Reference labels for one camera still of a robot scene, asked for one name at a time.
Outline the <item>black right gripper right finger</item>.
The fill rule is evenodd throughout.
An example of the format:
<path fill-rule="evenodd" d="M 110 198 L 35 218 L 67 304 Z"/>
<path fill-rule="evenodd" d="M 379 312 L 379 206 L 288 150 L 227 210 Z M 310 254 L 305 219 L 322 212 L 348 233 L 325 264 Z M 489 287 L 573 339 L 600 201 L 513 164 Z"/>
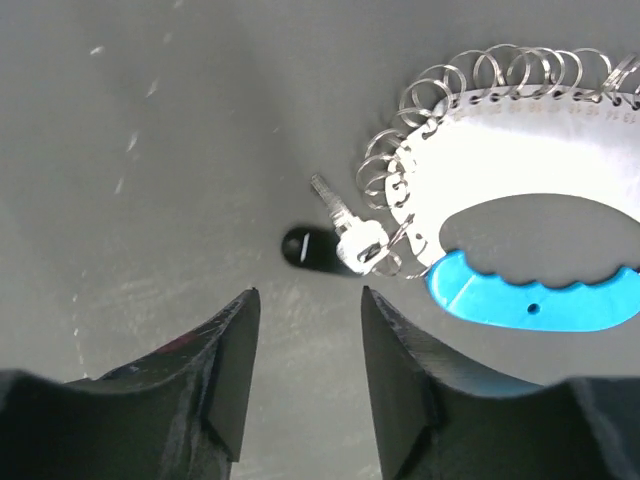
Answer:
<path fill-rule="evenodd" d="M 386 479 L 635 479 L 639 381 L 547 386 L 496 371 L 364 288 L 361 325 Z"/>

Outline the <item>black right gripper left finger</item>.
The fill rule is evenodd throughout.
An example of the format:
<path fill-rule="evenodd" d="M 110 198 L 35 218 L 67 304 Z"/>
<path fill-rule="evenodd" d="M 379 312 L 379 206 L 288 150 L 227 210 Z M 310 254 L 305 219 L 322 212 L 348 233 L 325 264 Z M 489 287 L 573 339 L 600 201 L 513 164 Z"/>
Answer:
<path fill-rule="evenodd" d="M 5 479 L 226 479 L 238 461 L 261 302 L 213 318 L 103 376 L 1 374 Z"/>

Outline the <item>silver key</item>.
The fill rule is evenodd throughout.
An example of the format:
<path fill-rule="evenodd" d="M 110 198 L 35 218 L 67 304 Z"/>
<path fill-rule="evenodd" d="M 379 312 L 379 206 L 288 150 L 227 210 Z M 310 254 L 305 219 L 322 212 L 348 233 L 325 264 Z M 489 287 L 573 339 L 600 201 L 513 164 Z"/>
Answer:
<path fill-rule="evenodd" d="M 312 175 L 310 184 L 325 203 L 338 235 L 336 254 L 339 260 L 358 275 L 371 273 L 386 255 L 389 244 L 389 236 L 382 224 L 356 216 L 320 174 Z"/>

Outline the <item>black key fob tag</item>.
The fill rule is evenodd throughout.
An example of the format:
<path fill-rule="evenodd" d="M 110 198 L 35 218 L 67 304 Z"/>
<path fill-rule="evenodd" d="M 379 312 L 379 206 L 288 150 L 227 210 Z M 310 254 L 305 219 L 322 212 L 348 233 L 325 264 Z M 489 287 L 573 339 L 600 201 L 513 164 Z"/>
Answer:
<path fill-rule="evenodd" d="M 282 238 L 280 251 L 292 267 L 316 273 L 357 277 L 337 256 L 339 237 L 332 229 L 295 225 Z"/>

